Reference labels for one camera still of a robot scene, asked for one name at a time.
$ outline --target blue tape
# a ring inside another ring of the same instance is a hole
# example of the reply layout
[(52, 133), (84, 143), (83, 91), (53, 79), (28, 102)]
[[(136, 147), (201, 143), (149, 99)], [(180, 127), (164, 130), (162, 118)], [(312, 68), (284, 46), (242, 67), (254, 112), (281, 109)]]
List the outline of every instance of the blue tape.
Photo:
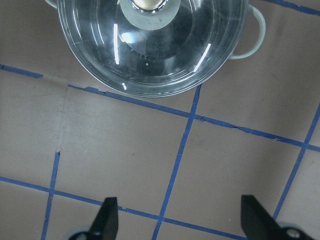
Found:
[(7, 66), (7, 65), (0, 64), (0, 69), (4, 70), (4, 71), (12, 72), (12, 73), (20, 74), (20, 75), (25, 75), (25, 76), (35, 78), (35, 79), (40, 79), (43, 77), (43, 75), (40, 73), (23, 70), (23, 69), (16, 68), (13, 66)]
[(308, 149), (312, 151), (320, 152), (320, 146), (308, 145)]
[(46, 240), (46, 237), (47, 237), (52, 201), (54, 198), (54, 190), (55, 190), (55, 186), (56, 186), (57, 172), (58, 172), (58, 167), (59, 167), (59, 160), (60, 160), (60, 152), (57, 152), (54, 156), (51, 181), (50, 181), (50, 192), (49, 192), (48, 201), (46, 203), (41, 240)]
[(297, 140), (293, 140), (290, 138), (282, 137), (279, 135), (275, 135), (275, 134), (271, 134), (271, 133), (267, 133), (267, 132), (263, 132), (263, 131), (259, 131), (259, 130), (250, 129), (248, 127), (236, 126), (231, 123), (217, 120), (217, 119), (210, 118), (210, 117), (206, 117), (206, 116), (195, 115), (194, 119), (198, 120), (198, 121), (202, 121), (202, 122), (211, 123), (211, 124), (214, 124), (217, 126), (225, 127), (225, 128), (238, 129), (246, 134), (252, 134), (252, 135), (259, 136), (259, 137), (263, 137), (263, 138), (267, 138), (267, 139), (271, 139), (271, 140), (276, 140), (279, 142), (291, 144), (291, 145), (298, 146), (298, 147), (302, 147), (304, 145), (303, 142), (300, 142)]
[(285, 200), (287, 198), (288, 192), (289, 192), (289, 190), (291, 188), (291, 185), (292, 185), (292, 183), (293, 183), (293, 181), (295, 179), (295, 176), (296, 176), (296, 174), (298, 172), (298, 169), (299, 169), (300, 164), (302, 162), (302, 159), (304, 157), (305, 151), (308, 148), (309, 142), (311, 140), (311, 137), (312, 137), (312, 135), (313, 135), (313, 133), (314, 133), (314, 131), (316, 129), (317, 123), (319, 121), (319, 117), (320, 117), (320, 104), (318, 105), (318, 108), (317, 108), (317, 110), (315, 112), (315, 115), (314, 115), (314, 118), (312, 120), (312, 123), (311, 123), (311, 126), (309, 128), (309, 131), (308, 131), (308, 133), (307, 133), (307, 135), (305, 137), (303, 146), (301, 147), (300, 153), (299, 153), (299, 155), (297, 157), (297, 160), (295, 161), (295, 164), (293, 166), (293, 169), (291, 171), (289, 179), (286, 182), (286, 185), (285, 185), (284, 190), (283, 190), (283, 192), (281, 194), (280, 200), (279, 200), (279, 202), (278, 202), (278, 204), (277, 204), (277, 206), (275, 208), (275, 211), (273, 213), (273, 218), (275, 220), (277, 219), (277, 217), (278, 217), (278, 215), (279, 215), (279, 213), (281, 211), (281, 208), (285, 203)]
[(52, 192), (49, 193), (48, 201), (46, 203), (45, 215), (44, 215), (44, 223), (42, 228), (41, 240), (46, 240), (47, 231), (49, 226), (49, 219), (52, 207), (52, 200), (54, 198), (54, 194)]
[(87, 197), (83, 197), (83, 196), (78, 196), (75, 194), (71, 194), (71, 193), (67, 193), (67, 192), (63, 192), (63, 191), (54, 191), (53, 192), (55, 195), (59, 195), (65, 198), (69, 198), (69, 199), (74, 199), (74, 200), (79, 200), (81, 202), (85, 202), (85, 203), (89, 203), (89, 204), (94, 204), (94, 205), (98, 205), (101, 206), (102, 205), (102, 201), (97, 201), (91, 198), (87, 198)]
[(151, 102), (147, 102), (147, 101), (143, 101), (143, 100), (138, 100), (138, 99), (135, 99), (132, 97), (123, 96), (123, 95), (109, 92), (109, 91), (107, 91), (107, 92), (99, 91), (97, 88), (93, 88), (90, 86), (82, 88), (82, 87), (73, 86), (73, 85), (69, 84), (68, 87), (82, 90), (82, 91), (86, 91), (86, 92), (93, 93), (93, 94), (98, 94), (98, 95), (109, 97), (112, 99), (117, 99), (117, 100), (124, 101), (124, 102), (131, 103), (131, 104), (136, 104), (136, 105), (144, 106), (147, 108), (156, 109), (156, 110), (159, 110), (162, 112), (179, 115), (179, 116), (185, 117), (185, 118), (188, 118), (190, 115), (188, 112), (185, 112), (185, 111), (177, 110), (177, 109), (174, 109), (171, 107), (162, 106), (159, 104), (155, 104), (155, 103), (151, 103)]
[(50, 189), (55, 189), (56, 180), (57, 180), (57, 173), (59, 167), (59, 160), (60, 160), (60, 152), (57, 152), (54, 156), (54, 163), (51, 175), (51, 182), (50, 182)]
[(296, 5), (292, 2), (283, 1), (283, 0), (264, 0), (264, 1), (274, 3), (274, 4), (279, 4), (281, 6), (297, 10), (297, 11), (302, 12), (304, 14), (320, 16), (320, 11), (306, 7), (306, 6)]
[(224, 232), (224, 231), (214, 230), (214, 229), (203, 227), (203, 226), (198, 226), (198, 225), (186, 223), (186, 222), (183, 222), (183, 221), (177, 221), (177, 220), (173, 220), (173, 219), (170, 219), (170, 218), (165, 218), (163, 221), (166, 222), (166, 223), (169, 223), (169, 224), (174, 224), (174, 225), (178, 225), (178, 226), (181, 226), (181, 227), (198, 230), (198, 231), (201, 231), (201, 232), (215, 234), (215, 235), (219, 235), (219, 236), (222, 236), (222, 237), (227, 237), (227, 238), (230, 238), (230, 239), (247, 240), (247, 238), (243, 237), (243, 236), (227, 233), (227, 232)]
[(180, 167), (180, 163), (181, 163), (181, 160), (182, 160), (182, 156), (183, 156), (183, 153), (184, 153), (184, 150), (185, 150), (185, 146), (186, 146), (186, 143), (187, 143), (187, 140), (188, 140), (188, 136), (189, 136), (189, 133), (190, 133), (190, 130), (191, 130), (191, 126), (192, 126), (194, 117), (196, 115), (196, 110), (197, 110), (197, 106), (198, 106), (198, 102), (199, 102), (199, 98), (200, 98), (200, 91), (201, 91), (201, 85), (199, 85), (196, 88), (196, 91), (195, 91), (195, 94), (194, 94), (194, 98), (193, 98), (193, 101), (192, 101), (192, 107), (191, 107), (191, 111), (190, 111), (190, 116), (189, 116), (188, 121), (186, 123), (185, 130), (184, 130), (181, 142), (180, 142), (180, 147), (179, 147), (178, 153), (176, 155), (176, 159), (175, 159), (175, 162), (174, 162), (172, 174), (171, 174), (171, 177), (170, 177), (170, 180), (169, 180), (169, 184), (168, 184), (168, 187), (166, 189), (166, 193), (165, 193), (164, 200), (163, 200), (163, 203), (162, 203), (162, 207), (161, 207), (161, 210), (160, 210), (159, 220), (158, 220), (158, 223), (157, 223), (157, 225), (156, 225), (156, 227), (154, 229), (153, 235), (152, 235), (152, 240), (156, 240), (157, 237), (158, 237), (158, 233), (159, 233), (160, 227), (162, 225), (162, 221), (164, 219), (164, 216), (165, 216), (165, 213), (166, 213), (166, 210), (167, 210), (167, 207), (168, 207), (169, 199), (170, 199), (170, 196), (171, 196), (171, 193), (172, 193), (175, 181), (176, 181), (176, 177), (177, 177), (178, 170), (179, 170), (179, 167)]
[(154, 220), (158, 220), (159, 216), (158, 215), (154, 215), (154, 214), (150, 214), (150, 213), (146, 213), (143, 211), (137, 211), (137, 210), (133, 210), (133, 209), (129, 209), (129, 208), (122, 208), (121, 206), (118, 207), (118, 210), (124, 213), (128, 213), (128, 214), (134, 214), (134, 215), (138, 215), (144, 218), (148, 218), (148, 219), (154, 219)]
[(39, 191), (46, 192), (46, 193), (50, 192), (50, 189), (47, 187), (43, 187), (43, 186), (39, 186), (39, 185), (35, 185), (35, 184), (23, 182), (23, 181), (14, 180), (14, 179), (3, 177), (3, 176), (0, 176), (0, 181), (5, 182), (5, 183), (9, 183), (9, 184), (14, 184), (14, 185), (26, 187), (26, 188), (30, 188), (30, 189), (39, 190)]

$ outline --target pot lid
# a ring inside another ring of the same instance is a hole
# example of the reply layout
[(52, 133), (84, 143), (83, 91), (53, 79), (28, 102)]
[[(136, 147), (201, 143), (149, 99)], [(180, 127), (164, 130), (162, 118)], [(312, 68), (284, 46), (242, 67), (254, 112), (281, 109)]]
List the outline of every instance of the pot lid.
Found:
[(165, 97), (211, 77), (236, 47), (248, 0), (58, 0), (68, 45), (99, 81)]

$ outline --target glass lid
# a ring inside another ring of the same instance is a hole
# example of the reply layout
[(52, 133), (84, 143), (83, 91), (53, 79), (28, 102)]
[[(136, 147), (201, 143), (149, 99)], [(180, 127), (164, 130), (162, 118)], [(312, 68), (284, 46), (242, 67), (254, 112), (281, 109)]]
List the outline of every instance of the glass lid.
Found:
[(165, 97), (211, 77), (236, 47), (248, 0), (58, 0), (66, 40), (107, 86)]

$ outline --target painter's tape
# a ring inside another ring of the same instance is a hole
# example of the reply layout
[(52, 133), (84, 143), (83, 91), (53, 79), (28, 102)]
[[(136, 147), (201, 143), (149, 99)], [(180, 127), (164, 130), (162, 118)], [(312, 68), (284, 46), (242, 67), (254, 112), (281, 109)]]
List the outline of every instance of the painter's tape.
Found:
[(308, 145), (309, 150), (320, 152), (320, 146)]
[(21, 186), (21, 187), (26, 187), (26, 188), (30, 188), (30, 189), (39, 190), (39, 191), (46, 192), (46, 193), (50, 192), (50, 189), (47, 188), (47, 187), (43, 187), (43, 186), (27, 183), (27, 182), (24, 182), (24, 181), (14, 180), (14, 179), (3, 177), (3, 176), (0, 176), (0, 181), (8, 183), (8, 184), (14, 184), (14, 185), (18, 185), (18, 186)]
[(210, 229), (210, 228), (207, 228), (207, 227), (190, 224), (190, 223), (186, 223), (186, 222), (183, 222), (183, 221), (177, 221), (177, 220), (173, 220), (173, 219), (170, 219), (170, 218), (165, 218), (164, 222), (165, 223), (169, 223), (169, 224), (178, 225), (178, 226), (185, 227), (185, 228), (189, 228), (189, 229), (198, 230), (198, 231), (201, 231), (201, 232), (206, 232), (206, 233), (210, 233), (210, 234), (215, 234), (215, 235), (227, 237), (227, 238), (230, 238), (230, 239), (247, 240), (247, 238), (243, 237), (243, 236), (227, 233), (227, 232), (224, 232), (224, 231)]
[(23, 70), (23, 69), (20, 69), (20, 68), (13, 67), (13, 66), (7, 66), (7, 65), (2, 65), (2, 64), (0, 64), (0, 69), (4, 70), (4, 71), (16, 73), (16, 74), (25, 75), (25, 76), (28, 76), (28, 77), (31, 77), (31, 78), (35, 78), (35, 79), (40, 79), (40, 78), (42, 78), (44, 76), (43, 74), (40, 74), (40, 73), (27, 71), (27, 70)]
[(138, 215), (141, 217), (145, 217), (148, 219), (154, 219), (154, 220), (158, 220), (159, 216), (158, 215), (154, 215), (154, 214), (150, 214), (150, 213), (146, 213), (143, 211), (137, 211), (137, 210), (133, 210), (133, 209), (129, 209), (129, 208), (122, 208), (121, 206), (118, 207), (118, 210), (124, 213), (128, 213), (128, 214), (134, 214), (134, 215)]
[(317, 126), (317, 123), (319, 122), (319, 117), (320, 117), (320, 104), (318, 105), (318, 108), (317, 108), (317, 110), (315, 112), (315, 115), (313, 117), (313, 120), (312, 120), (311, 126), (309, 128), (309, 131), (308, 131), (308, 133), (307, 133), (307, 135), (305, 137), (304, 143), (303, 143), (303, 145), (301, 147), (300, 153), (299, 153), (299, 155), (297, 157), (297, 160), (295, 161), (295, 164), (293, 166), (293, 169), (291, 171), (289, 179), (286, 182), (286, 185), (285, 185), (284, 190), (283, 190), (283, 192), (281, 194), (280, 200), (279, 200), (279, 202), (278, 202), (278, 204), (277, 204), (277, 206), (275, 208), (275, 211), (274, 211), (274, 214), (273, 214), (273, 218), (275, 220), (277, 219), (277, 217), (278, 217), (278, 215), (280, 213), (280, 210), (281, 210), (282, 206), (285, 203), (285, 200), (286, 200), (286, 197), (287, 197), (288, 192), (290, 190), (290, 187), (291, 187), (291, 185), (292, 185), (292, 183), (293, 183), (293, 181), (295, 179), (295, 176), (296, 176), (296, 174), (298, 172), (298, 169), (299, 169), (299, 167), (301, 165), (302, 159), (304, 158), (306, 149), (308, 147), (310, 147), (309, 143), (310, 143), (310, 140), (312, 138), (312, 135), (314, 134), (314, 131), (315, 131), (316, 126)]
[(274, 4), (279, 4), (281, 6), (297, 10), (297, 11), (302, 12), (304, 14), (320, 16), (320, 11), (319, 10), (312, 9), (312, 8), (309, 8), (309, 7), (306, 7), (306, 6), (297, 5), (297, 4), (294, 4), (292, 2), (283, 1), (283, 0), (264, 0), (264, 1), (270, 2), (270, 3), (274, 3)]
[(238, 129), (246, 134), (252, 134), (252, 135), (259, 136), (259, 137), (263, 137), (263, 138), (267, 138), (267, 139), (271, 139), (271, 140), (276, 140), (279, 142), (291, 144), (291, 145), (298, 146), (298, 147), (302, 147), (304, 145), (304, 143), (301, 141), (293, 140), (293, 139), (290, 139), (287, 137), (283, 137), (283, 136), (279, 136), (279, 135), (275, 135), (275, 134), (271, 134), (271, 133), (267, 133), (267, 132), (263, 132), (263, 131), (259, 131), (259, 130), (254, 130), (254, 129), (251, 129), (248, 127), (236, 126), (231, 123), (217, 120), (217, 119), (210, 118), (210, 117), (206, 117), (206, 116), (195, 115), (194, 119), (196, 119), (198, 121), (202, 121), (202, 122), (211, 123), (211, 124), (214, 124), (214, 125), (217, 125), (220, 127)]
[(44, 223), (43, 223), (43, 228), (42, 228), (41, 240), (46, 240), (46, 237), (47, 237), (47, 231), (48, 231), (48, 226), (49, 226), (53, 198), (54, 198), (54, 195), (52, 192), (50, 192), (49, 197), (48, 197), (48, 201), (46, 203), (46, 208), (45, 208), (45, 215), (44, 215)]
[(69, 84), (68, 87), (82, 90), (82, 91), (86, 91), (86, 92), (93, 93), (93, 94), (98, 94), (98, 95), (109, 97), (112, 99), (117, 99), (117, 100), (124, 101), (124, 102), (131, 103), (131, 104), (136, 104), (139, 106), (143, 106), (143, 107), (147, 107), (147, 108), (151, 108), (151, 109), (156, 109), (156, 110), (159, 110), (162, 112), (179, 115), (179, 116), (185, 117), (185, 118), (189, 117), (189, 113), (185, 112), (185, 111), (177, 110), (177, 109), (174, 109), (171, 107), (162, 106), (159, 104), (155, 104), (155, 103), (151, 103), (151, 102), (147, 102), (147, 101), (143, 101), (143, 100), (139, 100), (139, 99), (135, 99), (135, 98), (128, 97), (128, 96), (123, 96), (123, 95), (109, 92), (109, 91), (107, 91), (107, 92), (99, 91), (97, 88), (93, 88), (90, 86), (82, 88), (82, 87), (78, 87), (78, 86), (74, 86), (74, 85)]
[(201, 85), (199, 85), (195, 90), (195, 94), (194, 94), (193, 101), (192, 101), (192, 107), (191, 107), (191, 111), (190, 111), (190, 116), (189, 116), (188, 121), (186, 123), (185, 130), (184, 130), (181, 142), (180, 142), (180, 147), (179, 147), (178, 153), (175, 158), (175, 162), (174, 162), (173, 170), (172, 170), (171, 177), (169, 180), (169, 184), (166, 189), (166, 193), (165, 193), (162, 207), (160, 210), (159, 220), (158, 220), (158, 223), (153, 231), (152, 240), (157, 239), (160, 227), (162, 225), (162, 221), (164, 220), (164, 216), (165, 216), (165, 213), (166, 213), (166, 210), (168, 207), (168, 203), (169, 203), (169, 199), (170, 199), (170, 196), (171, 196), (171, 193), (172, 193), (172, 190), (173, 190), (176, 178), (177, 178), (178, 170), (179, 170), (182, 156), (183, 156), (185, 146), (186, 146), (186, 143), (188, 140), (188, 136), (189, 136), (189, 133), (190, 133), (190, 130), (192, 127), (193, 120), (196, 115), (196, 110), (197, 110), (197, 106), (198, 106), (198, 102), (199, 102), (199, 98), (200, 98), (200, 91), (201, 91)]
[(88, 204), (94, 204), (94, 205), (98, 205), (101, 206), (102, 205), (102, 201), (97, 201), (91, 198), (87, 198), (87, 197), (83, 197), (83, 196), (78, 196), (78, 195), (74, 195), (71, 193), (67, 193), (67, 192), (63, 192), (63, 191), (54, 191), (53, 192), (55, 195), (59, 195), (68, 199), (74, 199), (74, 200), (79, 200), (81, 202), (85, 202)]
[(60, 160), (60, 152), (56, 152), (54, 156), (54, 162), (53, 162), (53, 168), (52, 168), (52, 174), (51, 174), (50, 192), (49, 192), (48, 201), (46, 203), (46, 208), (45, 208), (41, 240), (46, 240), (46, 237), (47, 237), (52, 201), (54, 198), (54, 190), (56, 186), (57, 172), (59, 167), (59, 160)]

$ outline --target tile floor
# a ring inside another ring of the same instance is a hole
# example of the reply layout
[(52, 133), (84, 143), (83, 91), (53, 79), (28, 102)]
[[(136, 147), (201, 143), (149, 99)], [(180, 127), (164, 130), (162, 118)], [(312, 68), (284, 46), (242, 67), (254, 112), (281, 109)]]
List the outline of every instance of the tile floor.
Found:
[[(320, 239), (320, 2), (250, 3), (267, 23), (258, 52), (135, 99), (81, 67), (44, 0), (1, 1), (0, 238), (65, 239), (117, 196), (118, 240), (243, 240), (253, 194)], [(236, 52), (255, 29), (249, 16)]]

